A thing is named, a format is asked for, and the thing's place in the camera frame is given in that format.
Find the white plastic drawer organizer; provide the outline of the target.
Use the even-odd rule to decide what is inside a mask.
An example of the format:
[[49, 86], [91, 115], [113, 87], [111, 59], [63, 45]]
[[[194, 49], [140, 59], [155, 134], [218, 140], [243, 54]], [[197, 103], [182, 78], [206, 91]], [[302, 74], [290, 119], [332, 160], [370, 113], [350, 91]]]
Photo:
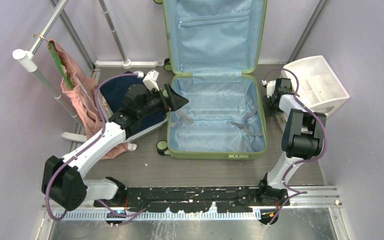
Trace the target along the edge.
[[350, 95], [334, 73], [323, 55], [309, 56], [286, 64], [280, 72], [281, 78], [291, 79], [296, 89], [295, 74], [299, 80], [298, 97], [314, 112], [324, 113], [330, 118]]

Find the navy blue garment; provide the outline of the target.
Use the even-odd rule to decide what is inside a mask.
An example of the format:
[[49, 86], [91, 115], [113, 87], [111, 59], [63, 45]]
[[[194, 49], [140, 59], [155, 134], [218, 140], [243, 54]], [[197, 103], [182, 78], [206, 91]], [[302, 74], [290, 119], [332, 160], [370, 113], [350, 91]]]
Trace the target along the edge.
[[[137, 76], [117, 76], [114, 79], [106, 82], [100, 88], [100, 93], [105, 98], [109, 108], [114, 113], [123, 107], [125, 95], [131, 85], [144, 85], [143, 77]], [[159, 124], [165, 120], [165, 114], [154, 112], [141, 120], [141, 124], [135, 129], [134, 134], [137, 134], [149, 127]]]

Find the white perforated plastic basket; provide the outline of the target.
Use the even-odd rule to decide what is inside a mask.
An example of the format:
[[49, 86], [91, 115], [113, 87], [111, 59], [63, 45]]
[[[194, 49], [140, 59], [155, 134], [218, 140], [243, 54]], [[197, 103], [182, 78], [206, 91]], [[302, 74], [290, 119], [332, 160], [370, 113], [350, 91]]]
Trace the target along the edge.
[[[125, 76], [135, 76], [138, 77], [138, 74], [135, 72], [127, 71], [124, 74], [117, 75], [103, 81], [103, 84], [114, 79], [115, 77], [125, 77]], [[123, 107], [119, 110], [109, 114], [107, 121], [109, 123], [117, 124], [117, 126], [125, 132], [125, 139], [129, 142], [133, 142], [154, 130], [162, 127], [164, 123], [168, 120], [168, 112], [160, 112], [160, 107], [162, 106], [161, 102], [161, 90], [151, 90], [149, 91], [145, 85], [134, 84], [128, 88], [127, 93], [125, 94], [125, 99], [123, 101]], [[136, 128], [141, 125], [143, 118], [155, 113], [160, 112], [164, 114], [165, 120], [161, 123], [157, 123], [141, 132], [134, 134]]]

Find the green ribbed hard-shell suitcase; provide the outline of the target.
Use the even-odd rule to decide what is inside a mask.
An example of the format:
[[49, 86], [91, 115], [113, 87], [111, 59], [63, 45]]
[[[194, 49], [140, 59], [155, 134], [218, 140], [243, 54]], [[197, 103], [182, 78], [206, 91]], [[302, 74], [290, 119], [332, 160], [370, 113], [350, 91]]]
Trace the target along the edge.
[[266, 119], [253, 76], [265, 0], [165, 0], [172, 89], [188, 103], [171, 112], [166, 153], [179, 159], [256, 159]]

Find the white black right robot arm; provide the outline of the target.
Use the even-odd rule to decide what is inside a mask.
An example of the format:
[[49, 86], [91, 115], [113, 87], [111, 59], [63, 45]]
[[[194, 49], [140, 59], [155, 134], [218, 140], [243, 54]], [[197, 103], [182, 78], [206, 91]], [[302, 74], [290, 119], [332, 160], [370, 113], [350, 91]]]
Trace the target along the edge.
[[289, 181], [300, 166], [324, 154], [327, 115], [306, 107], [289, 78], [263, 80], [262, 84], [270, 109], [287, 116], [281, 139], [282, 154], [258, 185], [257, 198], [268, 206], [287, 198]]

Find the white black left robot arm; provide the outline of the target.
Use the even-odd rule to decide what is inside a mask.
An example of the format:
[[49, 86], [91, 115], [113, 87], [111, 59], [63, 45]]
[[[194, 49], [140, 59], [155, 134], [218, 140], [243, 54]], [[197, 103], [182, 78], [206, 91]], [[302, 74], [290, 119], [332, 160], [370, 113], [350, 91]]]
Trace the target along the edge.
[[110, 203], [115, 207], [125, 202], [125, 185], [120, 181], [113, 177], [102, 180], [85, 180], [84, 177], [110, 150], [135, 134], [144, 118], [154, 113], [174, 112], [189, 103], [169, 84], [164, 87], [164, 90], [149, 90], [143, 84], [130, 86], [122, 107], [113, 113], [102, 129], [76, 150], [46, 160], [41, 191], [48, 212], [51, 211], [50, 200], [66, 211], [73, 211], [87, 201]]

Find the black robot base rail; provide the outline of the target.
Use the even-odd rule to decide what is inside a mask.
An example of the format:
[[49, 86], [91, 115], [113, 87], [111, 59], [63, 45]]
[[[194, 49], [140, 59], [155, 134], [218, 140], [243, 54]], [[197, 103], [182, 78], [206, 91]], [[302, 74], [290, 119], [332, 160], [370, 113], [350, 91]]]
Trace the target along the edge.
[[257, 218], [263, 224], [275, 223], [278, 210], [290, 205], [285, 189], [274, 189], [265, 183], [259, 186], [207, 187], [129, 187], [111, 200], [95, 200], [94, 207], [121, 208], [122, 214], [145, 210], [160, 214], [251, 213], [258, 207]]

